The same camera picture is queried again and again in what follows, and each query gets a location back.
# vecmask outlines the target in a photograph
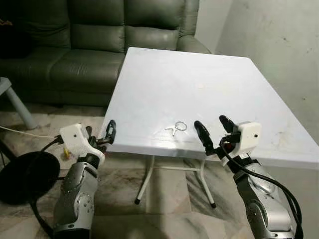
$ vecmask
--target marble floor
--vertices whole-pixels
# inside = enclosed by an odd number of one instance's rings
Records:
[[[39,127],[27,130],[10,106],[0,106],[0,125],[25,132],[55,136],[61,127],[83,123],[97,135],[106,108],[27,104]],[[40,150],[49,141],[0,129],[0,138],[16,155]],[[63,156],[63,146],[48,149],[61,165],[61,175],[74,163]],[[232,173],[218,162],[207,162],[205,176],[217,208],[212,209],[194,172],[155,169],[141,203],[134,199],[145,177],[149,156],[109,153],[99,168],[95,194],[93,239],[253,239],[245,208]],[[193,159],[157,157],[157,165],[192,166]],[[52,225],[59,196],[58,181],[38,201],[40,214]],[[48,238],[28,205],[0,203],[0,239]]]

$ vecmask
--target black round object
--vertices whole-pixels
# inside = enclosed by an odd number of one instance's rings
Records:
[[[0,201],[11,205],[25,204],[28,199],[26,185],[32,199],[38,199],[53,187],[60,173],[60,163],[53,154],[39,153],[21,155],[0,172]]]

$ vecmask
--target white wire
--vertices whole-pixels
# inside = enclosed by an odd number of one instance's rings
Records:
[[[22,133],[22,134],[26,134],[26,135],[29,135],[29,136],[34,136],[34,137],[54,138],[54,137],[52,137],[52,136],[35,135],[35,134],[32,134],[32,133],[26,133],[26,132],[14,130],[14,129],[11,129],[11,128],[6,128],[6,127],[3,127],[3,126],[0,126],[0,128],[6,129],[6,130],[9,130],[9,131],[12,131],[12,132],[16,132],[16,133]]]

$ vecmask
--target key ring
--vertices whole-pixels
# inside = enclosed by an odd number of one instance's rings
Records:
[[[177,121],[175,123],[175,128],[179,131],[185,131],[187,130],[187,124],[185,124],[183,121]]]

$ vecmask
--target sofa armrest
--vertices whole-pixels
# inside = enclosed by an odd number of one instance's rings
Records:
[[[193,36],[182,36],[177,42],[177,51],[211,54],[211,52]]]

